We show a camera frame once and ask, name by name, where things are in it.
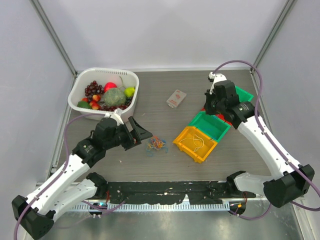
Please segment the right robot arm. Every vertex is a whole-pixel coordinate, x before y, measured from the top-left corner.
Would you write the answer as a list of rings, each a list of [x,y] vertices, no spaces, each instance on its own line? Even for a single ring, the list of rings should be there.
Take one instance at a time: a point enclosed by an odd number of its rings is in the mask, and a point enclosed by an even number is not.
[[[283,148],[254,105],[240,101],[232,81],[212,80],[205,96],[206,114],[223,115],[252,144],[270,171],[269,176],[242,170],[228,176],[225,190],[230,197],[251,192],[265,196],[274,207],[281,208],[308,192],[314,169],[309,164],[301,165]]]

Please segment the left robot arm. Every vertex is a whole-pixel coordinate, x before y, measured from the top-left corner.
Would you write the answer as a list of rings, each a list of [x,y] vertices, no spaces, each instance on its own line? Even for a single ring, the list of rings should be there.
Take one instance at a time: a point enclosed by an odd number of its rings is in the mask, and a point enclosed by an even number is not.
[[[89,137],[67,152],[66,161],[50,178],[26,197],[18,195],[12,200],[14,239],[18,238],[18,228],[23,227],[34,240],[39,240],[69,208],[91,197],[100,200],[106,195],[108,183],[95,172],[78,185],[70,185],[102,160],[107,150],[118,146],[129,150],[153,136],[133,117],[128,120],[132,130],[128,130],[119,113],[107,113]]]

